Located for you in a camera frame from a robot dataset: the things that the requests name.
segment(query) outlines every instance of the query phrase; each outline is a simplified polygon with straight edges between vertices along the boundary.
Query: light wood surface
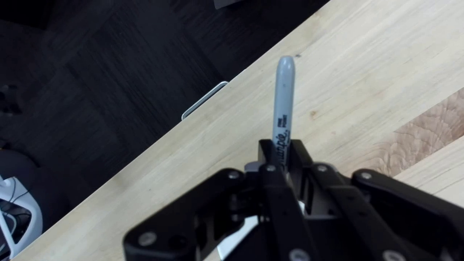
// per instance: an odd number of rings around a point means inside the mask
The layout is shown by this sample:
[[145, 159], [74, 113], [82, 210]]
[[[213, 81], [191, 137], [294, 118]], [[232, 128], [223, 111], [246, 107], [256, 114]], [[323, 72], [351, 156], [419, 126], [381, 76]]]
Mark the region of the light wood surface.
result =
[[17, 259], [123, 259], [136, 223], [271, 134], [275, 65], [297, 66], [293, 137], [464, 205], [464, 1], [332, 0]]

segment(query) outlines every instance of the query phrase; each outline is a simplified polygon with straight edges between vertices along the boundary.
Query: white object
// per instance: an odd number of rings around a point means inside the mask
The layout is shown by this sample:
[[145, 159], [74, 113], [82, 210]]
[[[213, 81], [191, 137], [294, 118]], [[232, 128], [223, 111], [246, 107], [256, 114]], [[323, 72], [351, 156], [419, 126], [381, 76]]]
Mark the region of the white object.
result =
[[200, 99], [192, 102], [182, 114], [181, 120], [184, 120], [188, 114], [191, 114], [195, 108], [198, 108], [203, 102], [206, 102], [210, 97], [213, 97], [217, 91], [220, 91], [229, 81], [220, 81], [210, 91], [207, 91]]
[[5, 243], [10, 247], [10, 259], [24, 249], [30, 242], [40, 236], [43, 230], [42, 211], [32, 194], [24, 188], [24, 185], [16, 178], [10, 176], [3, 179], [0, 176], [0, 200], [14, 201], [16, 205], [20, 205], [30, 211], [30, 221], [23, 233], [23, 236], [14, 242], [13, 231], [8, 229], [5, 215], [11, 215], [7, 211], [0, 214], [0, 229]]
[[[301, 213], [304, 214], [304, 204], [298, 201]], [[245, 218], [245, 224], [235, 233], [229, 234], [217, 244], [219, 258], [224, 259], [242, 239], [258, 224], [258, 217], [250, 215]]]

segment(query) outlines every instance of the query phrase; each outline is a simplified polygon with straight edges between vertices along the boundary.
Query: gray marker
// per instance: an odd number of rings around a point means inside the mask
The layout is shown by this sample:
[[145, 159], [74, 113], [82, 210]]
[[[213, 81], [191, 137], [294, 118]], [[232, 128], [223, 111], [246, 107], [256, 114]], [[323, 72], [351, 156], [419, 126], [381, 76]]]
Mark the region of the gray marker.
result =
[[293, 92], [294, 62], [291, 56], [282, 56], [277, 68], [272, 142], [275, 146], [275, 160], [284, 171], [290, 146]]

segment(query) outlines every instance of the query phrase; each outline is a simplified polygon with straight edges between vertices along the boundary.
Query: screw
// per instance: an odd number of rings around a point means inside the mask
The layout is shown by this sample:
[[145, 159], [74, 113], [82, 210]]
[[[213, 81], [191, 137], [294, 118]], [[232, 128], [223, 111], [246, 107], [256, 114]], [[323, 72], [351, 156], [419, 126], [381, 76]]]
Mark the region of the screw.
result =
[[149, 244], [152, 244], [152, 243], [155, 243], [156, 242], [156, 233], [155, 231], [145, 231], [145, 233], [142, 233], [140, 236], [139, 236], [139, 244], [140, 246], [149, 246]]
[[265, 169], [272, 172], [272, 171], [275, 171], [275, 165], [268, 165]]
[[239, 172], [235, 172], [235, 171], [233, 171], [233, 172], [229, 172], [229, 178], [230, 178], [230, 179], [236, 179], [236, 178], [239, 178], [239, 176], [240, 176]]
[[382, 252], [382, 259], [384, 261], [406, 261], [404, 255], [401, 255], [397, 250], [387, 249]]
[[324, 171], [327, 171], [327, 166], [326, 165], [319, 165], [317, 171], [324, 172]]
[[294, 247], [290, 250], [290, 261], [310, 261], [310, 258], [306, 250]]
[[369, 179], [372, 175], [369, 172], [361, 172], [361, 176]]

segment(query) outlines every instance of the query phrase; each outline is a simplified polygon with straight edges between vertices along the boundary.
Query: black mount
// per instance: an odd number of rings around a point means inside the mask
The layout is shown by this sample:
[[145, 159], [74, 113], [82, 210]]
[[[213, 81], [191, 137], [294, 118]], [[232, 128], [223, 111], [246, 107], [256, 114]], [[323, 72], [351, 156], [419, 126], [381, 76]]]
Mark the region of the black mount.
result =
[[127, 261], [204, 259], [248, 215], [259, 223], [227, 261], [461, 261], [464, 210], [372, 169], [351, 179], [291, 140], [288, 173], [259, 140], [245, 172], [220, 169], [123, 239]]

